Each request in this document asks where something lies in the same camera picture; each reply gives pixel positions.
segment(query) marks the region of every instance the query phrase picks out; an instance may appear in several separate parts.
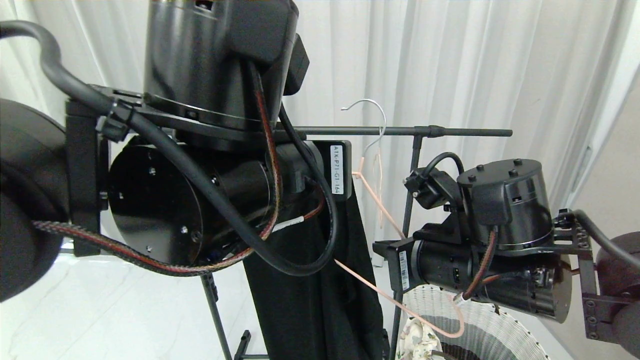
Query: white marble floor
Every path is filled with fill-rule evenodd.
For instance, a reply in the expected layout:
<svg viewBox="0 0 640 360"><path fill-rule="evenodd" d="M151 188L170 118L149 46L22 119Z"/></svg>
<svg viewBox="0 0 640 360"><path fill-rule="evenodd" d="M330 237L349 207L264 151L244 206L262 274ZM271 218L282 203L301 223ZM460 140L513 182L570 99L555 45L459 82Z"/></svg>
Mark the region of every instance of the white marble floor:
<svg viewBox="0 0 640 360"><path fill-rule="evenodd" d="M386 265L375 273L390 291ZM253 335L248 353L265 353L244 268L214 278L232 354L245 329ZM381 304L391 329L393 305ZM540 321L514 316L552 359L571 359ZM200 278L158 275L111 256L62 254L43 279L0 305L0 322L0 358L7 360L223 359Z"/></svg>

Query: metal hanger hook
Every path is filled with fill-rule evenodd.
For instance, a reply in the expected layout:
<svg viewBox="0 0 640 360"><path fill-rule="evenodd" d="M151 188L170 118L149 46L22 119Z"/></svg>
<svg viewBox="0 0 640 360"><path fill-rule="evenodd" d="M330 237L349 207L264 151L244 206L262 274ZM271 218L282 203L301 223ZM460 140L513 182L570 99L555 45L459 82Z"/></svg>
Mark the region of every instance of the metal hanger hook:
<svg viewBox="0 0 640 360"><path fill-rule="evenodd" d="M373 105L377 106L378 109L380 110L380 113L382 113L382 118L383 118L383 120L385 122L385 124L380 127L380 135L378 136L378 138L373 140L373 142L371 142L369 145L367 145L366 148L364 148L364 152L362 153L362 157L364 158L365 155L367 154L367 151L369 150L369 148L371 148L375 143L380 141L382 139L382 136L385 136L385 131L387 130L387 115L385 114L385 110L383 110L382 106L380 106L380 104L378 104L378 102L373 100L373 99L360 99L360 100L354 102L353 104L351 104L351 105L349 105L349 106L347 106L345 108L341 108L340 110L347 111L347 110L351 109L355 104L358 104L359 102L370 102Z"/></svg>

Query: wicker basket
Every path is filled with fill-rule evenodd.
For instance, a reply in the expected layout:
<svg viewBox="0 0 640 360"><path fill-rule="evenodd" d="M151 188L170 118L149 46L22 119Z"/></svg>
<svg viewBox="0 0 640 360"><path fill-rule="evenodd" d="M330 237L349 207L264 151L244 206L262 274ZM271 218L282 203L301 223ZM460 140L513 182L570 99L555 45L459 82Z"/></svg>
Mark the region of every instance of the wicker basket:
<svg viewBox="0 0 640 360"><path fill-rule="evenodd" d="M447 297L451 293L422 285L404 294L404 303L427 321L447 332L458 330L455 310ZM467 302L462 306L465 333L456 339L438 335L443 350L458 360L547 360L540 344L522 324L491 304Z"/></svg>

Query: white curtain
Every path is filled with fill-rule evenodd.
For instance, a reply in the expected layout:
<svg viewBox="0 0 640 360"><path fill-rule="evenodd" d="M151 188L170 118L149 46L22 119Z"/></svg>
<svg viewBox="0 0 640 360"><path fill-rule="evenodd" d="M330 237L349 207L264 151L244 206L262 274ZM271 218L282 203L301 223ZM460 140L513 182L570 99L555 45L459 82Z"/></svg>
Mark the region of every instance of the white curtain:
<svg viewBox="0 0 640 360"><path fill-rule="evenodd" d="M297 5L298 32L311 65L301 91L284 101L294 124L378 126L381 116L369 104L339 110L368 97L384 107L390 126L510 128L511 138L425 139L420 164L443 151L460 154L467 167L502 158L539 160L554 209L567 203L586 173L580 164L587 149L597 154L591 139L606 138L616 113L610 108L621 104L612 103L611 94L623 97L637 69L637 54L623 51L629 24L638 16L635 1L299 0ZM128 0L0 0L0 15L51 30L64 64L82 80L142 91L147 6ZM0 95L63 122L65 96L40 72L35 41L3 40L0 51ZM615 82L615 75L628 82ZM603 120L605 108L609 123ZM357 164L373 137L349 139ZM398 222L411 145L407 137L381 142L383 201ZM365 174L376 184L372 157L373 152ZM455 174L446 161L440 168ZM358 181L356 186L369 240L396 238L389 226L380 229L373 201ZM412 230L444 216L416 207Z"/></svg>

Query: black garment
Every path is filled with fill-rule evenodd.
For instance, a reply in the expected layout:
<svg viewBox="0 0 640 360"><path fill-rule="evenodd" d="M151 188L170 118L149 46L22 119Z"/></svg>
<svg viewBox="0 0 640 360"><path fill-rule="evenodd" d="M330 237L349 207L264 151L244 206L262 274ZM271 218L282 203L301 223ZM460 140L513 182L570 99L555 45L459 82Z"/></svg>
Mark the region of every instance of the black garment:
<svg viewBox="0 0 640 360"><path fill-rule="evenodd" d="M355 191L337 205L334 258L375 283ZM296 210L282 218L303 213ZM326 228L325 218L314 218L282 229L268 242L291 261L309 263L324 249ZM244 268L270 359L382 359L378 294L334 262L308 277L285 275L258 256L245 259Z"/></svg>

